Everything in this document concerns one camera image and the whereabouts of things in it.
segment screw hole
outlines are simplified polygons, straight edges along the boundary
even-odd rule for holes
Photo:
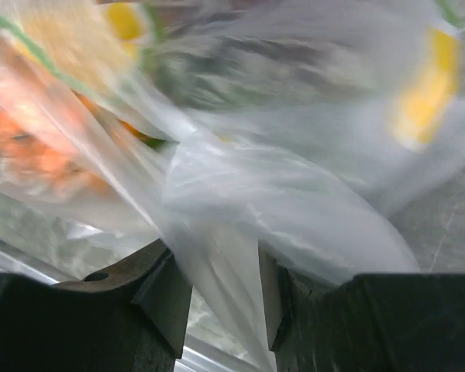
[[[109,275],[107,273],[92,273],[89,274],[83,281],[103,281],[108,277]]]

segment marble surface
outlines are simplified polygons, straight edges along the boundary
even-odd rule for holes
[[[451,0],[465,25],[465,0]],[[465,92],[465,62],[463,64]],[[414,250],[425,271],[465,271],[465,170],[447,184],[413,201],[391,221]],[[0,239],[75,277],[120,260],[123,252],[92,246],[87,240],[68,240],[59,219],[26,208],[0,195]],[[203,300],[194,295],[188,331],[238,357],[246,351],[226,331]]]

